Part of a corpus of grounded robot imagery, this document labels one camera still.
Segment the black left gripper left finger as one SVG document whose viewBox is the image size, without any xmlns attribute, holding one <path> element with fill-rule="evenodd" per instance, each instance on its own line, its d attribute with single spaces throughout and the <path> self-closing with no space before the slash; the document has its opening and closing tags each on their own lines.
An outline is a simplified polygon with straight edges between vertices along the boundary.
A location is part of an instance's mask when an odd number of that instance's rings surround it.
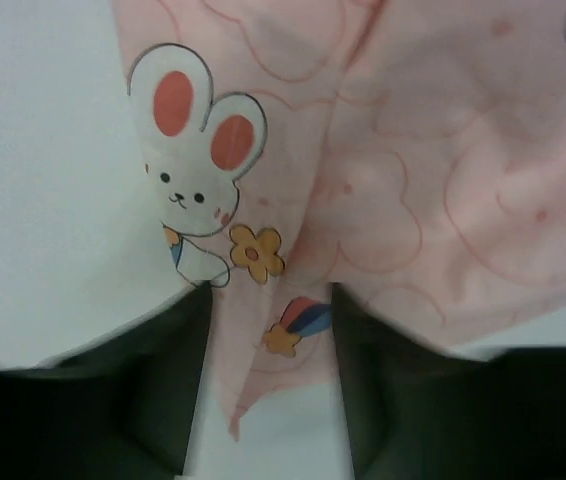
<svg viewBox="0 0 566 480">
<path fill-rule="evenodd" d="M 0 371 L 0 479 L 174 479 L 211 325 L 202 284 L 50 367 Z"/>
</svg>

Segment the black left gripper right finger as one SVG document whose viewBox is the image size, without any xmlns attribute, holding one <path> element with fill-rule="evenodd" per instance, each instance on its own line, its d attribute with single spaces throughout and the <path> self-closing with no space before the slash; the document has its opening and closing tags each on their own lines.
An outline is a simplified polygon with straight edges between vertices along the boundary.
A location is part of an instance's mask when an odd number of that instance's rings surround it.
<svg viewBox="0 0 566 480">
<path fill-rule="evenodd" d="M 566 479 L 566 347 L 431 349 L 331 290 L 357 479 Z"/>
</svg>

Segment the pink bunny print pillowcase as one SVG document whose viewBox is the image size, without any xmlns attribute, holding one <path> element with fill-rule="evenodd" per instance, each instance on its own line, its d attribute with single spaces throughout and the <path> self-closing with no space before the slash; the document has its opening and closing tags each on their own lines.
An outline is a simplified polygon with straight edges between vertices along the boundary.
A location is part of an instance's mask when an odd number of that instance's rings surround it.
<svg viewBox="0 0 566 480">
<path fill-rule="evenodd" d="M 442 347 L 566 305 L 566 1 L 112 9 L 232 435 L 333 373 L 333 283 Z"/>
</svg>

